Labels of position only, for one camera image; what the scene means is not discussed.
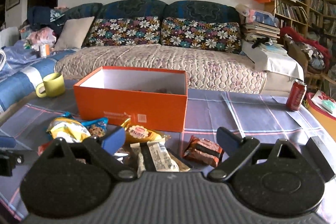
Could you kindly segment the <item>white cloth on sofa arm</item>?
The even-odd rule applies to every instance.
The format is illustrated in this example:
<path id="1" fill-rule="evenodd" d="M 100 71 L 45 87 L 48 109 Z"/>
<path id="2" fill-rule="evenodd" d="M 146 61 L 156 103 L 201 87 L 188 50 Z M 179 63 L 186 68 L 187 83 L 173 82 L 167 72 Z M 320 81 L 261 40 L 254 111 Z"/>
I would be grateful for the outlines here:
<path id="1" fill-rule="evenodd" d="M 303 68 L 295 59 L 287 54 L 267 51 L 260 47 L 252 48 L 252 43 L 244 41 L 242 51 L 254 62 L 258 71 L 268 71 L 288 76 L 292 79 L 304 80 Z"/>

